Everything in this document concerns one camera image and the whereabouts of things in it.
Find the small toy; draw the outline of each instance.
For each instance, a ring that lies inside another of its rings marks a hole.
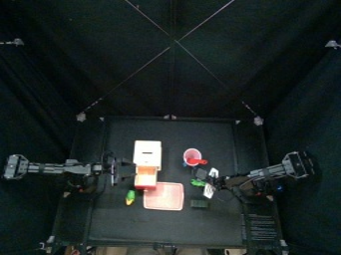
[[[131,205],[135,201],[135,191],[129,190],[125,196],[125,204]]]
[[[204,187],[206,182],[202,181],[202,180],[192,179],[192,180],[189,181],[189,184],[191,184],[192,186],[195,186],[195,187]]]

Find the black curtain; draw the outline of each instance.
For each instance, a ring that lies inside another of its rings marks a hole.
[[[279,200],[286,241],[296,254],[341,254],[341,52],[333,49],[266,120],[270,160],[306,150],[315,174]]]
[[[0,41],[18,38],[1,19]],[[9,154],[64,162],[74,135],[74,113],[34,65],[26,46],[0,45],[0,162]],[[0,253],[36,254],[50,234],[60,190],[56,179],[0,180]]]

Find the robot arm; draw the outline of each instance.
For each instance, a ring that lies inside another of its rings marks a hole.
[[[119,167],[135,165],[129,160],[116,159],[111,152],[104,152],[101,162],[81,163],[74,159],[66,159],[65,163],[34,163],[29,162],[24,155],[13,154],[8,157],[2,177],[6,180],[18,180],[25,174],[61,175],[68,177],[68,185],[84,188],[88,185],[88,178],[97,177],[107,173],[111,176],[111,183],[116,185],[119,180],[132,176],[119,175]]]
[[[100,163],[81,164],[74,159],[66,159],[64,164],[34,163],[29,162],[22,155],[13,154],[8,157],[4,168],[4,178],[8,180],[21,179],[26,173],[53,175],[64,172],[87,176],[100,175],[103,172],[103,165]]]
[[[304,151],[294,151],[284,155],[279,164],[252,170],[244,175],[220,177],[215,182],[215,188],[231,190],[240,199],[266,196],[282,190],[282,178],[299,179],[310,174],[314,174],[310,157]]]

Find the black table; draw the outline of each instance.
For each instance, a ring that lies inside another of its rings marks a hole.
[[[191,168],[181,165],[181,154],[196,148],[208,164],[200,168],[218,169],[219,175],[246,173],[267,166],[262,127],[251,121],[157,118],[116,118],[85,121],[78,126],[70,158],[99,161],[105,150],[117,158],[132,159],[135,140],[159,140],[163,146],[161,171],[157,180],[183,184],[181,211],[148,210],[143,193],[133,205],[125,205],[125,195],[133,187],[128,178],[111,187],[101,176],[104,192],[96,199],[61,198],[54,223],[58,245],[91,246],[172,246],[242,247],[242,210],[239,201],[226,190],[208,199],[208,208],[191,208],[191,199],[204,199],[202,188],[189,185]],[[125,172],[135,169],[125,167]]]

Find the overhead wire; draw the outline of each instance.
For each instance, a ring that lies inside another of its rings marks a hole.
[[[173,48],[173,43],[176,43],[180,48],[185,51],[185,53],[195,59],[195,61],[198,62],[198,64],[204,68],[204,70],[208,72],[208,74],[214,77],[214,79],[218,81],[218,83],[220,85],[223,85],[223,87],[226,88],[227,85],[226,83],[218,78],[218,76],[214,74],[214,72],[207,68],[207,66],[200,62],[200,60],[195,57],[195,55],[188,51],[188,49],[183,46],[183,44],[180,43],[180,41],[218,14],[220,13],[222,10],[226,9],[226,7],[228,7],[231,5],[231,3],[235,0],[230,0],[177,40],[173,38],[173,29],[175,29],[175,0],[173,3],[169,0],[169,33],[163,29],[163,27],[148,17],[148,15],[140,10],[140,8],[137,6],[133,5],[133,3],[129,0],[125,0],[127,4],[140,13],[140,15],[155,25],[155,27],[157,27],[157,29],[169,37],[169,46],[167,48],[164,48],[164,50],[157,53],[153,58],[147,61],[147,63],[144,65],[141,65],[129,75],[128,77],[121,80],[108,91],[107,93],[99,97],[81,111],[80,114],[84,114],[104,98],[108,97],[108,95],[113,92],[113,90],[121,86],[121,84],[124,84],[131,77],[133,77],[143,69],[145,66],[149,65],[149,63],[168,50]],[[173,83],[172,83],[172,72],[173,72],[173,62],[171,60],[173,60],[173,50],[171,50],[171,54],[169,54],[169,63],[171,63],[171,67],[169,67],[169,90],[173,91]],[[248,104],[243,101],[239,100],[242,105],[248,109],[248,111],[252,113],[252,115],[255,117],[258,117],[256,112],[251,109],[251,107],[248,106]]]

